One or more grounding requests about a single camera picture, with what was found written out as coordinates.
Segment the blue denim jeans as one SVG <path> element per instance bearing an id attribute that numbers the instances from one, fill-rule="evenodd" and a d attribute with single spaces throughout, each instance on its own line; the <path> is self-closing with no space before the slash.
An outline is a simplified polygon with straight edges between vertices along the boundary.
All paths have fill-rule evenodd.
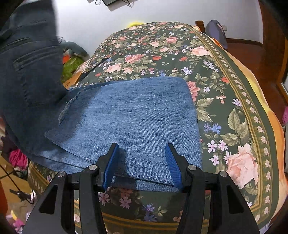
<path id="1" fill-rule="evenodd" d="M 182 78 L 114 81 L 67 90 L 51 1 L 19 6 L 1 28 L 1 117 L 21 151 L 54 171 L 80 172 L 120 148 L 117 187 L 173 191 L 165 147 L 202 166 L 197 114 Z"/>

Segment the dark floral bedspread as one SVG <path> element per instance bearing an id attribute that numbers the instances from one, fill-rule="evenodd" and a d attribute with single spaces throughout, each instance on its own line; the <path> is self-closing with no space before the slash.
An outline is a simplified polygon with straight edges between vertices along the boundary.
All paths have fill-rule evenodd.
<path id="1" fill-rule="evenodd" d="M 187 81 L 202 166 L 227 171 L 265 233 L 287 196 L 284 134 L 253 73 L 197 27 L 152 22 L 118 31 L 96 49 L 79 85 L 149 77 Z M 185 196 L 111 188 L 100 193 L 108 233 L 175 233 Z"/>

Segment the green covered storage box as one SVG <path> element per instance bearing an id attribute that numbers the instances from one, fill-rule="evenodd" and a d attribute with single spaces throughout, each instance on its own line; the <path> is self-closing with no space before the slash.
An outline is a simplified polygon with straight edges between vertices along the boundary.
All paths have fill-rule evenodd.
<path id="1" fill-rule="evenodd" d="M 62 61 L 63 71 L 60 79 L 62 83 L 65 83 L 72 77 L 78 66 L 84 63 L 84 60 L 78 56 L 64 56 Z"/>

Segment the pink cloth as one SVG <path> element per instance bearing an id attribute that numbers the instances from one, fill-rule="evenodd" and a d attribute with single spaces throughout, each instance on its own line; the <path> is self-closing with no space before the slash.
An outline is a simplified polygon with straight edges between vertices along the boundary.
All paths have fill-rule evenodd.
<path id="1" fill-rule="evenodd" d="M 20 149 L 13 150 L 9 156 L 9 162 L 13 168 L 26 170 L 28 167 L 28 158 Z"/>

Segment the grey stuffed pillow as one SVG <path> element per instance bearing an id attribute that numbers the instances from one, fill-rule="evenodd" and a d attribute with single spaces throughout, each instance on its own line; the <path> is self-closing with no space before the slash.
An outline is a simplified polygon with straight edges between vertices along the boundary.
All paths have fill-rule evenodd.
<path id="1" fill-rule="evenodd" d="M 78 55 L 80 57 L 88 57 L 89 54 L 82 47 L 72 41 L 65 41 L 60 44 L 61 49 L 65 52 L 71 50 L 72 54 Z"/>

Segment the yellow curved footboard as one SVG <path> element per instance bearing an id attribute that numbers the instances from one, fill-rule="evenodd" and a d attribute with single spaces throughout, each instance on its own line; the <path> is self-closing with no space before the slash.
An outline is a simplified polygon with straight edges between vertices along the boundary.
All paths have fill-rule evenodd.
<path id="1" fill-rule="evenodd" d="M 139 26 L 139 25 L 143 25 L 143 24 L 144 23 L 141 21 L 133 21 L 133 22 L 130 22 L 127 27 L 130 28 L 130 27 Z"/>

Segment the grey backpack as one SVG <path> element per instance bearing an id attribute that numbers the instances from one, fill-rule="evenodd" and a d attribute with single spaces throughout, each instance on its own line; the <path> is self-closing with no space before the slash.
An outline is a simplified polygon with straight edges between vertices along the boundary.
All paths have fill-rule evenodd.
<path id="1" fill-rule="evenodd" d="M 226 41 L 224 29 L 218 20 L 214 19 L 208 22 L 206 25 L 206 34 L 211 38 L 216 39 L 224 49 L 228 49 L 228 43 Z"/>

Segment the small black wall monitor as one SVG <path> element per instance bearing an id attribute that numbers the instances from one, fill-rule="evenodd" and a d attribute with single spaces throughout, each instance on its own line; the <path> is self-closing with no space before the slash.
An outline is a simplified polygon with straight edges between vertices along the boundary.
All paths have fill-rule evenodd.
<path id="1" fill-rule="evenodd" d="M 104 3 L 105 6 L 109 6 L 113 3 L 115 3 L 118 0 L 102 0 L 102 2 Z"/>

